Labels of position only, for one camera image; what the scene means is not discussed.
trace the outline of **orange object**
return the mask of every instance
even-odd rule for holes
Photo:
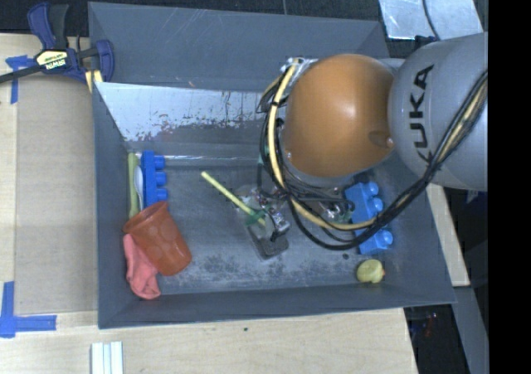
[[[288,100],[282,139],[291,164],[314,177],[342,177],[380,163],[393,147],[392,81],[382,62],[359,54],[311,65]]]
[[[168,202],[146,207],[122,228],[162,275],[175,275],[192,261],[192,254],[168,211]]]

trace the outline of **gray tray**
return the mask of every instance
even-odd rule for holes
[[[385,58],[377,22],[91,4],[90,30],[93,41],[111,40],[117,55],[113,82],[93,94],[100,328],[455,301],[425,194],[389,226],[395,241],[377,256],[384,281],[360,284],[355,268],[367,256],[324,250],[293,222],[289,249],[261,259],[234,206],[200,176],[207,170],[233,190],[252,184],[261,119],[251,109],[285,59],[339,52]],[[170,212],[193,256],[183,272],[158,278],[163,295],[154,301],[129,289],[121,232],[129,211],[127,153],[144,149],[167,158]],[[368,175],[384,203],[415,180],[395,155]]]

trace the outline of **red cloth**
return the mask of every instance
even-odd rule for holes
[[[156,277],[158,271],[130,234],[124,236],[124,252],[127,260],[125,278],[133,293],[143,299],[156,299],[160,296]]]

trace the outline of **small yellow ball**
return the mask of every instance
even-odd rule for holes
[[[376,259],[365,260],[356,270],[356,276],[361,283],[379,283],[384,275],[382,262]]]

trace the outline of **blue toy block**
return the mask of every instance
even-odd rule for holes
[[[3,284],[2,312],[0,315],[0,338],[14,338],[17,332],[54,331],[57,315],[17,317],[13,315],[15,283]]]
[[[345,197],[355,205],[351,216],[353,223],[363,222],[375,217],[383,210],[382,199],[377,197],[379,192],[378,185],[373,182],[360,182],[345,190]],[[356,236],[362,234],[365,230],[358,230]],[[392,244],[393,237],[389,230],[381,229],[359,245],[359,252],[362,255],[374,255],[382,250],[386,250]]]
[[[37,63],[28,56],[14,56],[8,57],[6,63],[13,71],[24,69],[26,67],[35,66]],[[11,104],[18,101],[18,79],[14,79],[11,83]]]
[[[161,200],[168,200],[164,156],[145,150],[140,157],[140,168],[144,175],[144,206],[148,207]]]

